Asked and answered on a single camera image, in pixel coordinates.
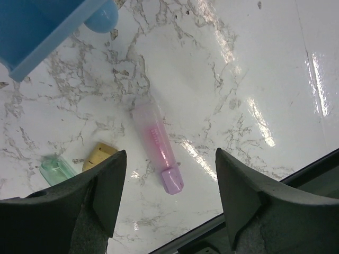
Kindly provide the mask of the pink highlighter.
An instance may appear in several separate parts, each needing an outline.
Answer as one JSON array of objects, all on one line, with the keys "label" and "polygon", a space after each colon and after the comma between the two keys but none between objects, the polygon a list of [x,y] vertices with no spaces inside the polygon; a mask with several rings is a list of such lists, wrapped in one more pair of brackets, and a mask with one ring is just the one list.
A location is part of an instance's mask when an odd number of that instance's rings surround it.
[{"label": "pink highlighter", "polygon": [[164,190],[170,195],[182,191],[184,182],[157,105],[143,103],[132,111],[136,130]]}]

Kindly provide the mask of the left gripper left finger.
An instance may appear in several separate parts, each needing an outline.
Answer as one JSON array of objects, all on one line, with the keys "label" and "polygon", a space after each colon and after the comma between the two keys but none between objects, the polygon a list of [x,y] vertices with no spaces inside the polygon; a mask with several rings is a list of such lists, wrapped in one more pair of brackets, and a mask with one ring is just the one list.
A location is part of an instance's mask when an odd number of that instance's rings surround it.
[{"label": "left gripper left finger", "polygon": [[1,200],[1,253],[106,253],[126,168],[121,150],[55,186]]}]

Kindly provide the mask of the light blue bin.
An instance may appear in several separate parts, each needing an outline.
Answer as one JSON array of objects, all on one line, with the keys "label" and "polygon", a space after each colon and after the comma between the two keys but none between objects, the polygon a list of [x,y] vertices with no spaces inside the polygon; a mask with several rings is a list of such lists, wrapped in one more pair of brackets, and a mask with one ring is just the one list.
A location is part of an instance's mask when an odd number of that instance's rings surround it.
[{"label": "light blue bin", "polygon": [[1,64],[21,82],[82,24],[107,33],[117,22],[114,1],[1,1]]}]

